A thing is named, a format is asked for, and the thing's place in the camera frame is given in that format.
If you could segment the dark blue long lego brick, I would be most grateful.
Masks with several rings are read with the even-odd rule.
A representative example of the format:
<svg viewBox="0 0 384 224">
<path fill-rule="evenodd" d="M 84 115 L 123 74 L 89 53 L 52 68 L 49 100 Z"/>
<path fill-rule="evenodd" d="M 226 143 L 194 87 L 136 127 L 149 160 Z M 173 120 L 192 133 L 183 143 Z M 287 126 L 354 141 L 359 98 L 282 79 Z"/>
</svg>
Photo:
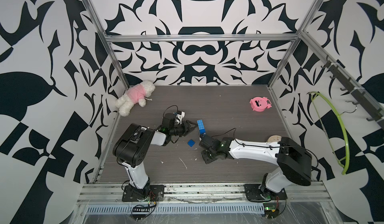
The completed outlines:
<svg viewBox="0 0 384 224">
<path fill-rule="evenodd" d="M 197 124 L 198 124 L 200 135 L 205 134 L 206 130 L 205 130 L 205 126 L 204 126 L 203 121 L 202 120 L 197 120 Z"/>
</svg>

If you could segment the small dark blue lego brick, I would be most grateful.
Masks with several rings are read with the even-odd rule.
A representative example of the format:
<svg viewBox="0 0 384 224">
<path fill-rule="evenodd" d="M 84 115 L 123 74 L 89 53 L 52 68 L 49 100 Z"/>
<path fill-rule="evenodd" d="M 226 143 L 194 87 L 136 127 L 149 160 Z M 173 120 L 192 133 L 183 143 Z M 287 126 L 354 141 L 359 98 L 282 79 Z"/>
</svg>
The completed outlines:
<svg viewBox="0 0 384 224">
<path fill-rule="evenodd" d="M 189 145 L 190 147 L 193 147 L 194 144 L 195 144 L 195 142 L 194 142 L 193 140 L 189 140 L 189 141 L 188 141 L 188 145 Z"/>
</svg>

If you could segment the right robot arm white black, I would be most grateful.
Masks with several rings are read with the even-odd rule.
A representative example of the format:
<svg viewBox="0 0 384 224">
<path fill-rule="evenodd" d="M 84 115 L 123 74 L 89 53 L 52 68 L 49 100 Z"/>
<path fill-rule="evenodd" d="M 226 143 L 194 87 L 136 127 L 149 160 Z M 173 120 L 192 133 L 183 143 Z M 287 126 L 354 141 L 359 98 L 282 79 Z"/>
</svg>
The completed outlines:
<svg viewBox="0 0 384 224">
<path fill-rule="evenodd" d="M 200 139 L 199 146 L 204 149 L 202 157 L 206 164 L 218 159 L 248 159 L 276 165 L 277 169 L 268 173 L 263 180 L 260 187 L 263 192 L 277 194 L 291 184 L 311 185 L 312 155 L 290 138 L 260 143 L 236 138 L 223 138 L 220 141 L 201 134 Z"/>
</svg>

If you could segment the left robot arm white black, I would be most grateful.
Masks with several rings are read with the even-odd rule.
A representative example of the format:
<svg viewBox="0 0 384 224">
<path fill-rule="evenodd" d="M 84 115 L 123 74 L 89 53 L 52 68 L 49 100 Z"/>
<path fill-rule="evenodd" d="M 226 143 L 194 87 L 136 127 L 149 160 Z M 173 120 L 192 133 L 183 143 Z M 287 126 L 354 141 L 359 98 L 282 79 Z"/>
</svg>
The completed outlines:
<svg viewBox="0 0 384 224">
<path fill-rule="evenodd" d="M 174 143 L 173 137 L 185 137 L 197 127 L 197 123 L 184 119 L 182 111 L 164 114 L 157 129 L 131 124 L 113 148 L 118 165 L 126 169 L 129 185 L 135 191 L 147 193 L 150 178 L 145 171 L 144 159 L 150 146 L 163 147 Z"/>
</svg>

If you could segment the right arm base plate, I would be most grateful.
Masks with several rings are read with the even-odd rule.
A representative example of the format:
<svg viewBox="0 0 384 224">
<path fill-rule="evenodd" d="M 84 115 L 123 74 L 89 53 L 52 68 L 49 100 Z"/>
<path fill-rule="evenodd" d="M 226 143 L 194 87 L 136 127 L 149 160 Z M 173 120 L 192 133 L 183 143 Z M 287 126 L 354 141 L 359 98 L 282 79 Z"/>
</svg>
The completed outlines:
<svg viewBox="0 0 384 224">
<path fill-rule="evenodd" d="M 261 186 L 262 184 L 244 184 L 245 195 L 249 202 L 267 203 L 287 199 L 285 189 L 282 189 L 279 193 L 274 193 L 268 189 L 262 190 Z"/>
</svg>

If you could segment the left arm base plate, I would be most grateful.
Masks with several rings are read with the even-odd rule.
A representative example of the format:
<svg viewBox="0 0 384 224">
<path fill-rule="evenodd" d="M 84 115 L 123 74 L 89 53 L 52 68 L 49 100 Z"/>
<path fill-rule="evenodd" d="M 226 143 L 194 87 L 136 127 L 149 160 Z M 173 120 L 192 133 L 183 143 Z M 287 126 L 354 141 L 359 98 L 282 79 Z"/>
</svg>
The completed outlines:
<svg viewBox="0 0 384 224">
<path fill-rule="evenodd" d="M 158 202 L 163 200 L 164 192 L 164 185 L 146 185 L 143 189 L 127 185 L 124 188 L 122 202 Z"/>
</svg>

